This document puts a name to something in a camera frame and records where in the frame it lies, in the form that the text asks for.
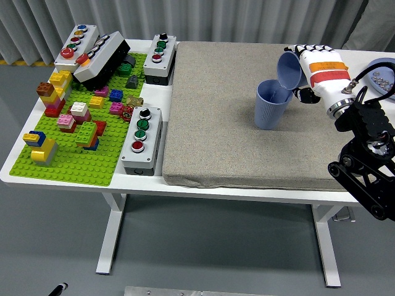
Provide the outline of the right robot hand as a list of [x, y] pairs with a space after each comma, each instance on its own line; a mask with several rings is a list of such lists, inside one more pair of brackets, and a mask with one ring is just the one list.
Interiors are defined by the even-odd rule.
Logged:
[[326, 109], [341, 100], [353, 99], [342, 90], [349, 85], [351, 77], [340, 54], [327, 45], [295, 44], [285, 48], [298, 58], [298, 64], [307, 78], [308, 86], [321, 99]]

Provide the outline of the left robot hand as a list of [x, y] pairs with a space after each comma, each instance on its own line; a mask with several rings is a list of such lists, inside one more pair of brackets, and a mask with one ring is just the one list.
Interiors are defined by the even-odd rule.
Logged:
[[49, 294], [49, 296], [60, 296], [64, 290], [66, 290], [69, 287], [69, 285], [66, 282], [63, 282], [59, 285], [57, 285], [52, 292]]

